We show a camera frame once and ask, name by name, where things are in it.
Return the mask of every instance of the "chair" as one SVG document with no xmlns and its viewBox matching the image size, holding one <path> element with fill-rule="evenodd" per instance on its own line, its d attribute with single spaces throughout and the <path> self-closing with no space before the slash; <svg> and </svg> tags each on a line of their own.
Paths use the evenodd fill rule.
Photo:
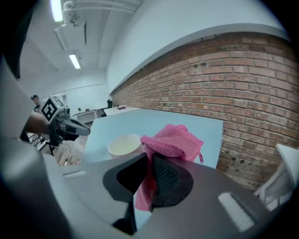
<svg viewBox="0 0 299 239">
<path fill-rule="evenodd" d="M 297 186 L 299 175 L 299 150 L 280 144 L 277 144 L 277 149 L 283 162 L 254 193 L 270 211 L 288 201 Z"/>
</svg>

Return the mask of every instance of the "white wall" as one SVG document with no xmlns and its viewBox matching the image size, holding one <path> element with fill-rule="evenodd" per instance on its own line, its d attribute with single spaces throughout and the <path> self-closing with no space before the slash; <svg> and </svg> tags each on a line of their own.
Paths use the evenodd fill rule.
<svg viewBox="0 0 299 239">
<path fill-rule="evenodd" d="M 146 0 L 114 48 L 107 69 L 109 92 L 171 49 L 235 31 L 287 38 L 278 20 L 258 0 Z"/>
<path fill-rule="evenodd" d="M 22 78 L 19 86 L 28 96 L 47 97 L 62 91 L 90 85 L 106 85 L 106 74 L 103 70 L 71 70 L 47 75 L 35 75 Z"/>
<path fill-rule="evenodd" d="M 66 95 L 71 115 L 107 107 L 109 99 L 106 75 L 100 70 L 78 70 L 57 72 L 44 76 L 21 78 L 19 86 L 28 97 L 38 95 L 41 100 L 49 95 Z"/>
</svg>

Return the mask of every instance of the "white ceiling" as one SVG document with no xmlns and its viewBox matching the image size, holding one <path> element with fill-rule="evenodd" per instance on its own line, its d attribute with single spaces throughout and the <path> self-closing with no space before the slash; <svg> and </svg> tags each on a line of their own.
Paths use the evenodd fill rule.
<svg viewBox="0 0 299 239">
<path fill-rule="evenodd" d="M 114 0 L 114 2 L 125 3 L 130 7 L 138 7 L 136 3 L 143 1 Z M 118 36 L 133 14 L 103 9 L 77 10 L 76 13 L 86 21 L 86 46 L 78 47 L 76 50 L 63 50 L 54 32 L 54 29 L 61 26 L 61 23 L 54 22 L 50 0 L 40 1 L 34 10 L 21 53 L 21 79 L 56 71 L 75 70 L 69 59 L 69 54 L 73 53 L 80 58 L 79 63 L 82 69 L 105 69 L 107 67 Z"/>
</svg>

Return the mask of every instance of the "ceiling pipe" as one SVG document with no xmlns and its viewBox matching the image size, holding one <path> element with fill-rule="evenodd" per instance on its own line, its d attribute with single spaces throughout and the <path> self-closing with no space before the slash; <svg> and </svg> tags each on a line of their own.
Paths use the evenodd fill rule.
<svg viewBox="0 0 299 239">
<path fill-rule="evenodd" d="M 62 14 L 63 14 L 64 18 L 66 18 L 65 13 L 70 12 L 70 11 L 76 11 L 76 10 L 110 10 L 110 11 L 119 11 L 119 12 L 131 13 L 131 14 L 135 13 L 135 11 L 132 11 L 132 10 L 121 9 L 121 8 L 116 8 L 116 7 L 74 7 L 74 8 L 64 9 L 62 11 Z"/>
<path fill-rule="evenodd" d="M 138 0 L 122 0 L 124 2 L 129 2 L 129 3 L 132 3 L 132 4 L 136 4 L 136 5 L 141 5 L 141 2 L 138 1 Z"/>
<path fill-rule="evenodd" d="M 111 2 L 108 0 L 76 0 L 75 3 L 95 3 L 95 4 L 105 4 L 105 5 L 111 5 L 111 6 L 116 6 L 120 8 L 124 8 L 127 10 L 132 10 L 135 11 L 137 10 L 136 7 L 130 7 L 124 3 L 119 3 L 119 2 Z"/>
</svg>

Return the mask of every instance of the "person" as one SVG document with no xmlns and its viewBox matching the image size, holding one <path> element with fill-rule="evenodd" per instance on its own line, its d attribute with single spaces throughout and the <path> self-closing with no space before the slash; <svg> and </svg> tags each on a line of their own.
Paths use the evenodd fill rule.
<svg viewBox="0 0 299 239">
<path fill-rule="evenodd" d="M 39 100 L 39 97 L 37 95 L 34 95 L 30 98 L 33 100 L 34 104 L 36 104 L 36 106 L 34 108 L 34 112 L 40 113 L 42 102 Z"/>
</svg>

